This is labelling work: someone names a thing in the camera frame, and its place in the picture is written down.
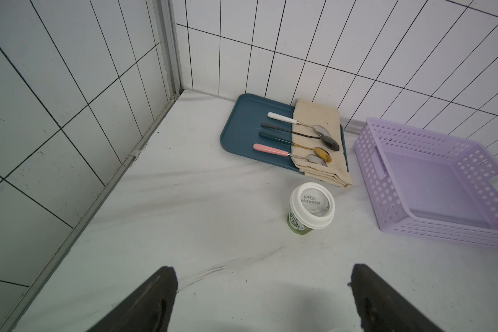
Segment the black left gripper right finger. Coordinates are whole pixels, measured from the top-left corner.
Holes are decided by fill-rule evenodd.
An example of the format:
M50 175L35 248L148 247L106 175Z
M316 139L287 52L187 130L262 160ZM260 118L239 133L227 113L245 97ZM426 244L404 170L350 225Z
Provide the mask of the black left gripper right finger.
M355 264L349 287L364 331L441 329L366 264Z

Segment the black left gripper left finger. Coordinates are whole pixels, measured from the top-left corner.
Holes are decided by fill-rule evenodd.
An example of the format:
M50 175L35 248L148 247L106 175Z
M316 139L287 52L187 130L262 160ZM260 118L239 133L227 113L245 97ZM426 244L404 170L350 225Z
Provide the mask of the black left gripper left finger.
M167 331L177 290L174 268L163 266L90 331Z

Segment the green yogurt cup white lid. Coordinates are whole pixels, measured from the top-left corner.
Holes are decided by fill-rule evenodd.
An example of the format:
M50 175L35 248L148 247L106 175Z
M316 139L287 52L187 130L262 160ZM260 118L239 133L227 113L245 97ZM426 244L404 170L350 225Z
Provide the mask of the green yogurt cup white lid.
M336 202L331 193L318 183L297 186L290 195L289 228L298 235L328 227L336 214Z

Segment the purple perforated plastic basket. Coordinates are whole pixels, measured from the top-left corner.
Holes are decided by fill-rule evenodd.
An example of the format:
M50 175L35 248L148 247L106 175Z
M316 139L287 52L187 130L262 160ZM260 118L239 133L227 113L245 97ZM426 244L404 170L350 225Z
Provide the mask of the purple perforated plastic basket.
M481 143L368 118L354 149L383 232L498 249L498 160Z

